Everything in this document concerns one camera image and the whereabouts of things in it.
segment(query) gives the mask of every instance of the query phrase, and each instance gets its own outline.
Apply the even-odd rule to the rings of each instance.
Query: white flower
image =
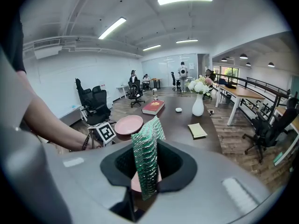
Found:
[[[195,81],[195,80],[192,80],[192,81],[190,82],[190,84],[188,85],[189,90],[193,90],[194,87],[195,87],[195,85],[196,85],[196,81]]]
[[[197,93],[204,91],[204,84],[201,81],[197,82],[197,84],[194,87],[194,90]]]

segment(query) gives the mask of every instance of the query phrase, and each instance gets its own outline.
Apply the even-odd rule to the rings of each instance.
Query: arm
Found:
[[[55,144],[73,151],[81,150],[86,135],[67,126],[51,112],[32,89],[24,71],[18,71],[17,75],[24,86],[34,94],[34,98],[24,115],[26,124],[36,134]],[[95,141],[94,145],[97,147],[100,144]],[[89,139],[86,149],[91,149],[91,147],[92,139]]]

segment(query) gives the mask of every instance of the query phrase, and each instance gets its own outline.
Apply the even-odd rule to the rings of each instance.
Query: yellow notepad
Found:
[[[207,133],[203,130],[199,123],[188,125],[194,138],[199,138],[203,136],[207,136]]]

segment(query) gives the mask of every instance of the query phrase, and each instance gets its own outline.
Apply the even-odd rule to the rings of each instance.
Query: person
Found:
[[[186,92],[185,83],[188,77],[188,68],[185,66],[185,62],[181,62],[181,67],[178,69],[179,80],[181,82],[182,93]]]
[[[210,69],[207,69],[207,70],[206,70],[206,77],[210,77],[211,73],[212,73],[211,70],[210,70]]]
[[[59,120],[34,92],[27,79],[22,58],[23,31],[19,13],[14,17],[6,35],[1,37],[0,43],[7,60],[16,71],[19,80],[34,96],[25,112],[20,128],[33,131],[33,133],[66,149],[72,151],[82,150],[86,135],[72,129]],[[100,147],[100,144],[95,141],[95,146]],[[89,139],[86,149],[91,148],[92,139]]]
[[[148,87],[148,89],[150,89],[150,78],[148,77],[148,74],[145,74],[145,76],[143,77],[143,91],[145,91],[145,87]]]
[[[130,82],[134,83],[135,80],[138,80],[136,74],[135,74],[135,70],[131,71],[131,77],[129,79]]]

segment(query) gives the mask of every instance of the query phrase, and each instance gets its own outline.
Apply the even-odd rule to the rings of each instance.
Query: pink plate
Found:
[[[135,133],[141,128],[143,119],[138,115],[129,115],[121,118],[114,126],[115,132],[121,135],[129,135]]]

